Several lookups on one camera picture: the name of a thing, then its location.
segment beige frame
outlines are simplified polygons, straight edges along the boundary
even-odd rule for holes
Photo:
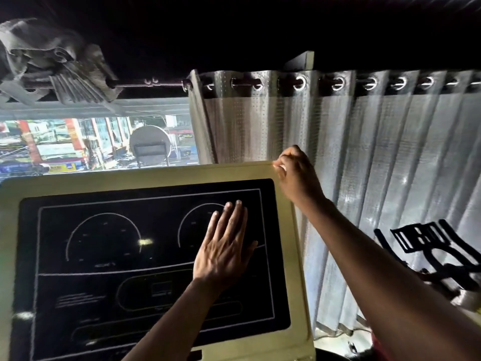
[[[9,358],[18,209],[22,199],[259,178],[271,178],[275,184],[291,326],[282,331],[195,347],[193,350],[202,349],[202,359],[209,361],[314,359],[294,207],[281,192],[272,164],[253,162],[43,175],[4,181],[0,186],[0,361],[8,361]]]

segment satellite dish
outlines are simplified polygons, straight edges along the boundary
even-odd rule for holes
[[[129,146],[137,161],[145,164],[167,161],[172,149],[167,133],[154,125],[135,129],[130,135]]]

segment gray curtain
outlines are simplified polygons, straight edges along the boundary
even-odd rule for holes
[[[370,237],[380,228],[411,267],[430,269],[405,254],[389,229],[445,218],[481,251],[480,77],[193,71],[191,78],[208,81],[189,91],[196,144],[213,152],[201,163],[273,160],[297,144],[352,223]],[[297,214],[312,327],[352,329],[362,314],[322,239]]]

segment person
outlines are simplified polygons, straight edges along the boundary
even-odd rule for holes
[[[273,162],[284,194],[322,237],[389,360],[478,361],[481,328],[346,219],[323,194],[298,146]],[[186,291],[124,361],[183,360],[219,294],[245,271],[247,209],[213,213]]]

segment black ceiling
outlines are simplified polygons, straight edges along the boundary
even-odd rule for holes
[[[190,69],[479,68],[481,0],[0,0],[0,22],[42,17],[101,46],[120,77]]]

